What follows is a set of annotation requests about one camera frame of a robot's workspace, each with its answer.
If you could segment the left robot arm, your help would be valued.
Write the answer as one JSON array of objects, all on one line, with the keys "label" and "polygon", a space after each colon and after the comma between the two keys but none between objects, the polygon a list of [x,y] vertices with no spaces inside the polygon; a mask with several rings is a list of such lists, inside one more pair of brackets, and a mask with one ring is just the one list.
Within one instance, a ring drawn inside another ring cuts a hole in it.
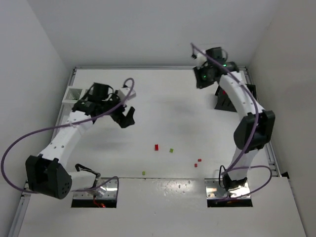
[{"label": "left robot arm", "polygon": [[75,146],[98,118],[110,116],[121,128],[135,124],[134,107],[126,109],[126,101],[136,96],[134,87],[124,84],[118,90],[110,89],[107,84],[95,82],[74,103],[66,124],[49,145],[37,156],[27,158],[27,181],[32,192],[57,199],[69,192],[87,192],[94,197],[105,194],[106,184],[100,173],[78,163],[74,172],[68,172],[66,166]]}]

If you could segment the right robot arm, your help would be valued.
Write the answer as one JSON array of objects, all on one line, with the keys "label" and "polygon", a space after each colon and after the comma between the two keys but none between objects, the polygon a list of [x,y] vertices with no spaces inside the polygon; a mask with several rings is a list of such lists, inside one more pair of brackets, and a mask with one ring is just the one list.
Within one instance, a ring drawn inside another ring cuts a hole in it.
[{"label": "right robot arm", "polygon": [[191,47],[196,62],[193,68],[196,87],[203,89],[218,83],[239,116],[240,122],[234,131],[236,150],[230,165],[220,174],[228,191],[246,183],[253,159],[271,140],[275,114],[257,102],[238,66],[227,60],[228,54],[221,47],[208,50],[200,50],[194,44]]}]

